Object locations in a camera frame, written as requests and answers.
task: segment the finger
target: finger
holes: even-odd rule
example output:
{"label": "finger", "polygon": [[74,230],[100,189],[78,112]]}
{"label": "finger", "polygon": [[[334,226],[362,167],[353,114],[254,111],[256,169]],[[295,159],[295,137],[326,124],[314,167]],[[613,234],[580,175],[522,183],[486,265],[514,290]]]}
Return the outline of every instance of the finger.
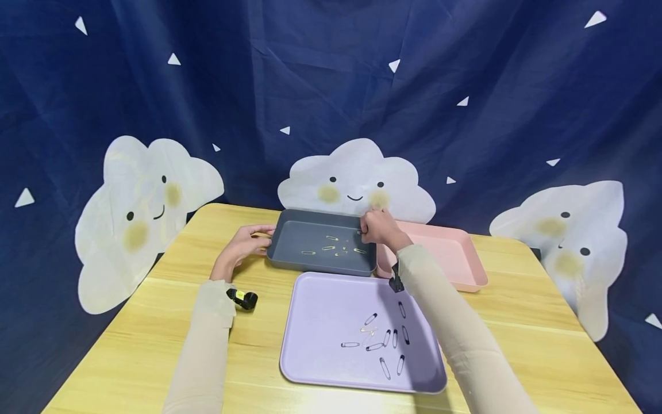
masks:
{"label": "finger", "polygon": [[361,216],[361,233],[368,233],[368,224],[365,222],[365,215]]}
{"label": "finger", "polygon": [[271,239],[267,237],[255,237],[252,243],[253,248],[265,248],[271,246]]}
{"label": "finger", "polygon": [[250,234],[255,234],[255,233],[265,233],[271,231],[273,232],[276,229],[276,225],[252,225],[252,226],[246,226],[245,229],[248,230]]}

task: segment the wooden table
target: wooden table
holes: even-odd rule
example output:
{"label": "wooden table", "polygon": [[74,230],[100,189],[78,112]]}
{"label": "wooden table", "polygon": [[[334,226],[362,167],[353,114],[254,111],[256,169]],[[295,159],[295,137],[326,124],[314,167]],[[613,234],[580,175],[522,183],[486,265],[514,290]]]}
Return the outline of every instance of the wooden table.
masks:
{"label": "wooden table", "polygon": [[[279,212],[212,204],[200,209],[44,412],[158,413],[189,328],[198,285],[243,225]],[[501,345],[542,413],[639,413],[531,251],[472,236],[490,283],[463,294]],[[235,283],[259,294],[230,333],[224,413],[468,413],[450,369],[439,395],[304,386],[279,371],[297,272],[245,260]]]}

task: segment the safety pin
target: safety pin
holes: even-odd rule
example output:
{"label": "safety pin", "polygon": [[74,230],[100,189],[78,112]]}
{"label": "safety pin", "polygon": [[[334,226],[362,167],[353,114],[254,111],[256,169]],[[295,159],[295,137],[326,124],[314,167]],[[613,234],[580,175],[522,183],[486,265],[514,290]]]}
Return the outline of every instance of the safety pin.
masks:
{"label": "safety pin", "polygon": [[402,373],[402,369],[404,368],[404,355],[400,355],[400,360],[398,361],[398,376]]}
{"label": "safety pin", "polygon": [[409,345],[409,332],[407,332],[407,328],[404,325],[402,326],[402,335],[404,337],[404,343]]}
{"label": "safety pin", "polygon": [[391,330],[387,329],[386,334],[384,335],[384,342],[382,342],[384,344],[384,346],[388,345],[389,339],[391,339]]}
{"label": "safety pin", "polygon": [[380,349],[380,348],[383,348],[383,347],[384,347],[384,344],[381,343],[381,342],[378,342],[378,343],[376,343],[376,344],[372,344],[372,345],[370,345],[370,346],[366,346],[366,347],[365,347],[365,350],[366,350],[366,351],[374,351],[375,349]]}
{"label": "safety pin", "polygon": [[368,324],[369,324],[370,322],[374,321],[376,317],[377,317],[377,314],[376,314],[376,313],[373,313],[372,315],[370,315],[370,318],[366,319],[365,322],[363,322],[363,324],[364,324],[365,326],[368,326]]}
{"label": "safety pin", "polygon": [[384,361],[383,357],[379,357],[379,363],[381,364],[381,370],[384,371],[384,375],[386,375],[386,378],[391,381],[391,373],[389,372],[389,367],[386,366],[386,361]]}

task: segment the navy blue backdrop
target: navy blue backdrop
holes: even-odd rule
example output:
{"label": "navy blue backdrop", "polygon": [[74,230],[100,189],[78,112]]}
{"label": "navy blue backdrop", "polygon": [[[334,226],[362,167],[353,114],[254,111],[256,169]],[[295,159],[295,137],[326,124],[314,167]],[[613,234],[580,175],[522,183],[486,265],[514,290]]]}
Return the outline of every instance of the navy blue backdrop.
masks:
{"label": "navy blue backdrop", "polygon": [[270,209],[297,160],[367,137],[416,167],[431,224],[471,233],[542,189],[619,181],[628,249],[597,346],[662,413],[661,20],[652,0],[5,0],[3,410],[39,412],[118,311],[81,308],[74,229],[131,135]]}

